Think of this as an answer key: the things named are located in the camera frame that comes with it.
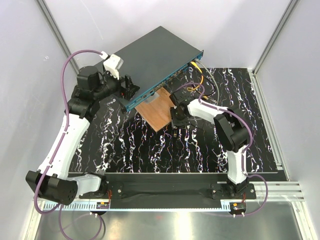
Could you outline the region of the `small brass metal part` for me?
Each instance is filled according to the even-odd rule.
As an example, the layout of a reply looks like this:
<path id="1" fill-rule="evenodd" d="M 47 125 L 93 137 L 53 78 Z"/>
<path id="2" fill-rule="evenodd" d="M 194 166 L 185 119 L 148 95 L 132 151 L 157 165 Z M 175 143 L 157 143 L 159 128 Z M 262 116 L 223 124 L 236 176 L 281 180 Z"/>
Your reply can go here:
<path id="1" fill-rule="evenodd" d="M 173 130 L 173 137 L 176 138 L 177 135 L 178 135 L 178 129 L 175 128 L 175 129 Z"/>

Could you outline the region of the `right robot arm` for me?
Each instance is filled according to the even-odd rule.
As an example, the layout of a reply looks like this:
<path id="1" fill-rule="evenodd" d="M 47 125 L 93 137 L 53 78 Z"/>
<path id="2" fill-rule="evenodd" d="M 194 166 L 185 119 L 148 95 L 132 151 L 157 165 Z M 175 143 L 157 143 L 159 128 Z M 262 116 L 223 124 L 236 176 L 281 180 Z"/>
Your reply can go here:
<path id="1" fill-rule="evenodd" d="M 252 132 L 242 112 L 238 108 L 217 106 L 179 91 L 173 92 L 169 98 L 174 104 L 170 108 L 174 127 L 186 125 L 189 117 L 200 118 L 215 126 L 218 140 L 227 152 L 227 181 L 222 189 L 230 197 L 239 198 L 249 184 L 245 158 L 253 142 Z"/>

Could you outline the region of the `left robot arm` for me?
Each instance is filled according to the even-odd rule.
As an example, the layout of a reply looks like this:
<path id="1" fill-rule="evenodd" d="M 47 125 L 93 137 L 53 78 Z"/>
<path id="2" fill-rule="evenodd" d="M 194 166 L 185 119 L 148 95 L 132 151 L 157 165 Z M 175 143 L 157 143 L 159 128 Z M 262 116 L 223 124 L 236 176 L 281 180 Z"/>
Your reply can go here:
<path id="1" fill-rule="evenodd" d="M 116 95 L 125 100 L 133 98 L 140 89 L 129 75 L 116 77 L 116 70 L 100 72 L 95 66 L 79 70 L 77 84 L 67 102 L 60 131 L 47 157 L 36 171 L 28 171 L 25 180 L 38 198 L 61 205 L 70 205 L 86 193 L 103 198 L 108 193 L 106 178 L 98 173 L 69 177 L 69 168 L 75 151 L 94 116 L 100 101 Z"/>

